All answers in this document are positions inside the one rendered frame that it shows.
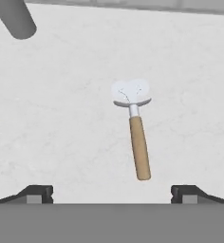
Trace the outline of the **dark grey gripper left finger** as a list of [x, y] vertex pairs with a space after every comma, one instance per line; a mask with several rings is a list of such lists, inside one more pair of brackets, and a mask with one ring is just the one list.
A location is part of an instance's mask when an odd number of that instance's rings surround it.
[[0, 204], [52, 204], [52, 185], [29, 185], [16, 195], [0, 199]]

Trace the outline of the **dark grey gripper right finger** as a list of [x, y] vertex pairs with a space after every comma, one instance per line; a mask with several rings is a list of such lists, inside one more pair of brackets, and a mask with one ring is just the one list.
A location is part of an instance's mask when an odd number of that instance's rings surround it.
[[195, 185], [173, 185], [172, 204], [224, 204], [224, 198], [206, 194]]

